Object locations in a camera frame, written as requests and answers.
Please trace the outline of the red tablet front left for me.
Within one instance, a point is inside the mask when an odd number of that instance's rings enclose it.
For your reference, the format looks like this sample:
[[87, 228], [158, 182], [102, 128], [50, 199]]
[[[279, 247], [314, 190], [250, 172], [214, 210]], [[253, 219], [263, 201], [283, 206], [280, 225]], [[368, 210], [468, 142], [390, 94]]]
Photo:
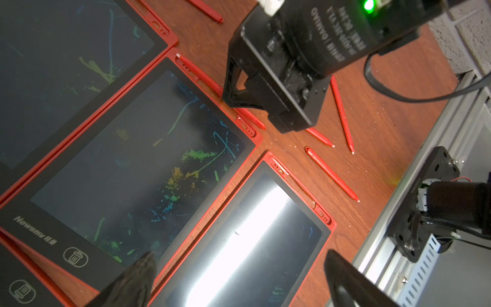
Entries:
[[1, 234], [1, 306], [74, 306], [54, 282]]

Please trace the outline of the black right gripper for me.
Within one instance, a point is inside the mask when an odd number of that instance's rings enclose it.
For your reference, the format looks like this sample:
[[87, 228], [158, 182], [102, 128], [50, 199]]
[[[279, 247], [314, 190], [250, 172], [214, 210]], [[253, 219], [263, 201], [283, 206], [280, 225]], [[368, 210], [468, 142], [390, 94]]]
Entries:
[[228, 45], [222, 99], [280, 131], [317, 124], [331, 76], [384, 39], [382, 1], [258, 1]]

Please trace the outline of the red tablet far right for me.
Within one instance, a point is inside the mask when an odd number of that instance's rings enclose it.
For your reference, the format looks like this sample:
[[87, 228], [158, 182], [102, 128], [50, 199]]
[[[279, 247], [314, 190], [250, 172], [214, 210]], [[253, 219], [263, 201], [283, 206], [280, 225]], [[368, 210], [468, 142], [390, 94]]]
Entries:
[[1, 198], [177, 43], [144, 1], [2, 1]]

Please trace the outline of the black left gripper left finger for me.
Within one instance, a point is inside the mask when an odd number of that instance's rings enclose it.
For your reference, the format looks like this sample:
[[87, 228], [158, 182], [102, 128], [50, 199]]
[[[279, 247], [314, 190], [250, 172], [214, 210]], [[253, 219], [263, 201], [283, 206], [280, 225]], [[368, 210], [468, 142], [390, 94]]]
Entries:
[[156, 268], [154, 254], [145, 253], [93, 298], [86, 307], [148, 306]]

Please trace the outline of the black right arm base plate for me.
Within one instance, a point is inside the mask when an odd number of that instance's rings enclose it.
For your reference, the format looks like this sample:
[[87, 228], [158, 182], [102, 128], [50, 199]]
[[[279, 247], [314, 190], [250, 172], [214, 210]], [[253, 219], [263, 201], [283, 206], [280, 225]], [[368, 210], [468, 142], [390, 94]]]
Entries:
[[426, 180], [449, 181], [460, 175], [460, 170], [451, 162], [452, 157], [445, 147], [434, 147], [426, 158], [409, 191], [389, 224], [387, 236], [395, 243], [401, 254], [412, 263], [418, 262], [426, 246], [430, 231], [425, 229], [421, 217], [423, 206], [418, 203], [418, 189]]

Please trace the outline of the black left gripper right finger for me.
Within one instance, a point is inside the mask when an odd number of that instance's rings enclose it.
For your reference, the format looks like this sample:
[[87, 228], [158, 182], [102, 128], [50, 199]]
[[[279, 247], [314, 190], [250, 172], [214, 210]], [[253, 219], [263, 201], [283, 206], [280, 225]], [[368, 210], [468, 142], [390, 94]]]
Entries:
[[327, 252], [323, 266], [333, 306], [398, 306], [337, 251]]

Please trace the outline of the aluminium front rail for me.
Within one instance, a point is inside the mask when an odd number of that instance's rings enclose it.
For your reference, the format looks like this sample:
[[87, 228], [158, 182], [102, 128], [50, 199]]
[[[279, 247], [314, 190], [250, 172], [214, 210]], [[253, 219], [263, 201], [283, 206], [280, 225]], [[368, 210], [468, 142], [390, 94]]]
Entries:
[[[449, 181], [426, 180], [418, 189], [421, 222], [430, 236], [412, 263], [387, 236], [389, 224], [410, 182], [434, 147], [445, 147], [460, 175]], [[448, 101], [427, 140], [353, 261], [353, 266], [398, 306], [489, 306], [490, 241], [471, 226], [467, 202], [451, 193], [452, 220], [442, 217], [443, 184], [490, 182], [490, 88]], [[456, 228], [456, 219], [464, 226]]]

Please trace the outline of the red tablet with green scribbles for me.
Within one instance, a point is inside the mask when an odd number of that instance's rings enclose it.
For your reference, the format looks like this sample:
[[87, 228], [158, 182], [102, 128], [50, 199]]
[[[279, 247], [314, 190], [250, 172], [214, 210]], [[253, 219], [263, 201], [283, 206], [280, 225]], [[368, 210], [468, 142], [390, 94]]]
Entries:
[[1, 206], [1, 231], [96, 290], [147, 252], [163, 271], [261, 141], [170, 49]]

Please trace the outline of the red stylus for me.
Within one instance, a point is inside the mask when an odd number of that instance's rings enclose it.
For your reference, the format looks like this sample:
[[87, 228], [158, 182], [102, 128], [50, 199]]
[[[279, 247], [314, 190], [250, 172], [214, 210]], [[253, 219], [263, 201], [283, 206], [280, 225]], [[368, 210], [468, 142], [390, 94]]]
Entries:
[[314, 138], [316, 138], [318, 141], [320, 141], [324, 145], [326, 145], [328, 147], [332, 147], [332, 148], [335, 147], [335, 145], [332, 143], [332, 141], [329, 138], [327, 138], [325, 135], [320, 133], [315, 128], [308, 128], [308, 129], [306, 129], [306, 132], [309, 133], [310, 135], [312, 135]]
[[305, 147], [306, 154], [349, 196], [360, 202], [358, 195], [344, 182], [339, 175], [310, 147]]
[[[185, 56], [177, 53], [176, 57], [180, 59], [188, 68], [190, 68], [190, 70], [195, 73], [208, 87], [210, 87], [215, 93], [217, 93], [220, 98], [222, 98], [222, 86], [217, 84], [211, 77], [209, 77], [206, 73], [199, 69], [192, 61], [187, 59]], [[245, 119], [249, 120], [257, 128], [266, 130], [265, 124], [256, 116], [254, 116], [252, 112], [250, 112], [248, 109], [236, 108], [235, 111], [238, 112], [239, 115], [242, 115]]]
[[223, 22], [223, 17], [221, 14], [216, 12], [213, 8], [208, 6], [202, 0], [188, 0], [191, 4], [193, 4], [197, 9], [201, 10], [204, 14], [208, 15], [211, 19], [216, 21], [217, 23]]
[[331, 77], [330, 83], [331, 83], [332, 93], [334, 96], [334, 101], [336, 103], [336, 107], [338, 109], [338, 114], [340, 116], [341, 126], [343, 128], [345, 139], [347, 142], [347, 147], [349, 148], [351, 154], [354, 155], [355, 154], [354, 142], [353, 142], [352, 134], [351, 134], [351, 131], [349, 128], [349, 123], [348, 123], [347, 118], [346, 118], [344, 105], [343, 105], [340, 91], [338, 88], [338, 83], [337, 83], [337, 80], [336, 80], [334, 75]]

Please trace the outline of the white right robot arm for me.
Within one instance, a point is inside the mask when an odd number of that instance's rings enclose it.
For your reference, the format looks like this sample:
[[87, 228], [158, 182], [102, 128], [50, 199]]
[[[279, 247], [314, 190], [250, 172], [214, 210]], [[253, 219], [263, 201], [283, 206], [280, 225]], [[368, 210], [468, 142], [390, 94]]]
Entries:
[[376, 91], [413, 103], [371, 71], [375, 55], [419, 36], [419, 28], [456, 1], [258, 1], [228, 45], [222, 99], [232, 108], [266, 111], [280, 133], [317, 124], [335, 72], [365, 59]]

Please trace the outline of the red tablet front right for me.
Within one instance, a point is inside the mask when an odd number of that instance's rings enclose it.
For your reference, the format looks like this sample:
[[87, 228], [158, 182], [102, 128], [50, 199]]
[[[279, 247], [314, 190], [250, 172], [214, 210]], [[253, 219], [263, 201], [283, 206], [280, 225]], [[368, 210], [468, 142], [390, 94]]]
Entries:
[[264, 152], [157, 288], [151, 306], [290, 306], [336, 228]]

